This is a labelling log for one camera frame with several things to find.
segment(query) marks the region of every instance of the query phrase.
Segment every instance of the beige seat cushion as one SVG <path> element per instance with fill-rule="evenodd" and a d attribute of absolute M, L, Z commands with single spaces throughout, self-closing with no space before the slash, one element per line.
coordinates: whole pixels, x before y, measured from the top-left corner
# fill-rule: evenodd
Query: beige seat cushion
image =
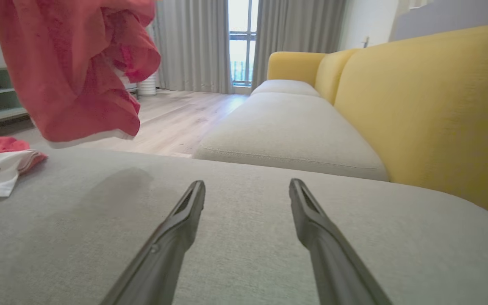
<path fill-rule="evenodd" d="M 287 79 L 267 80 L 257 87 L 252 94 L 267 92 L 303 94 L 319 97 L 319 93 L 316 91 L 316 89 L 314 89 L 308 83 L 304 83 L 304 81 Z"/>
<path fill-rule="evenodd" d="M 201 141 L 194 158 L 387 181 L 374 150 L 325 99 L 252 95 Z"/>
<path fill-rule="evenodd" d="M 188 185 L 205 208 L 174 305 L 317 305 L 288 195 L 301 178 L 394 305 L 488 305 L 488 212 L 315 172 L 69 148 L 0 199 L 0 304 L 96 305 Z"/>

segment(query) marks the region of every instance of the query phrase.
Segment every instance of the red cloth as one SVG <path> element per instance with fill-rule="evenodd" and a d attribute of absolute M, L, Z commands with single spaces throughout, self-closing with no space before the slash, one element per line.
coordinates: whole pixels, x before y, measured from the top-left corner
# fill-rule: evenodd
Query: red cloth
<path fill-rule="evenodd" d="M 140 105 L 132 83 L 159 67 L 146 27 L 153 0 L 0 0 L 0 44 L 20 103 L 45 139 L 103 131 L 135 136 Z"/>
<path fill-rule="evenodd" d="M 9 151 L 20 150 L 29 150 L 29 143 L 27 143 L 26 141 L 14 139 L 13 137 L 0 137 L 0 153 L 8 153 Z M 27 163 L 27 166 L 20 170 L 20 174 L 27 172 L 30 168 L 35 166 L 35 164 L 38 164 L 39 162 L 48 158 L 47 155 L 43 154 L 40 151 L 37 151 L 35 154 L 32 155 L 32 157 L 33 159 Z"/>

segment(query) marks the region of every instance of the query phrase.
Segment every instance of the fabric upholstery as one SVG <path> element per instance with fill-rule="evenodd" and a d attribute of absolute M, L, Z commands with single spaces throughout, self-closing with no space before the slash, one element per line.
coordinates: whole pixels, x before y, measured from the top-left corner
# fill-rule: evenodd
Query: fabric upholstery
<path fill-rule="evenodd" d="M 391 182 L 488 209 L 488 26 L 355 53 L 335 108 L 378 153 Z"/>
<path fill-rule="evenodd" d="M 269 58 L 269 79 L 292 79 L 315 85 L 317 68 L 326 54 L 274 52 Z"/>
<path fill-rule="evenodd" d="M 357 49 L 340 51 L 327 54 L 317 69 L 316 83 L 314 87 L 322 98 L 335 104 L 340 76 L 347 60 L 357 52 Z"/>
<path fill-rule="evenodd" d="M 417 187 L 185 158 L 35 147 L 0 200 L 0 304 L 99 304 L 194 180 L 206 185 L 174 304 L 318 304 L 288 196 L 301 178 L 395 305 L 488 304 L 488 212 Z"/>
<path fill-rule="evenodd" d="M 312 86 L 304 83 L 304 81 L 298 80 L 271 79 L 257 87 L 252 92 L 252 95 L 265 92 L 292 93 L 319 97 L 319 93 Z"/>
<path fill-rule="evenodd" d="M 209 133 L 197 159 L 387 181 L 380 159 L 324 99 L 258 93 Z"/>

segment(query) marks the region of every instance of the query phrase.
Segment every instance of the gray curtain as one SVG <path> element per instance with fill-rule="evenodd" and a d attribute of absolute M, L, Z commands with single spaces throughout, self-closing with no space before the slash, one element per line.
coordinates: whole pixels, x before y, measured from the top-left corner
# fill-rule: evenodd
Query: gray curtain
<path fill-rule="evenodd" d="M 156 8 L 159 87 L 232 93 L 227 0 L 164 0 Z"/>
<path fill-rule="evenodd" d="M 252 89 L 267 77 L 273 52 L 332 53 L 345 0 L 260 0 Z"/>

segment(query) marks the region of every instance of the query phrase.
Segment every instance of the yellow sofa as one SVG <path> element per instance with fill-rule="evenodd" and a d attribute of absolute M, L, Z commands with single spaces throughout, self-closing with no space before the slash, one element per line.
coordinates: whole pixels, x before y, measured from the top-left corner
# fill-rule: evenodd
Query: yellow sofa
<path fill-rule="evenodd" d="M 268 79 L 313 86 L 376 152 L 389 181 L 488 210 L 488 26 L 333 54 L 278 52 Z"/>

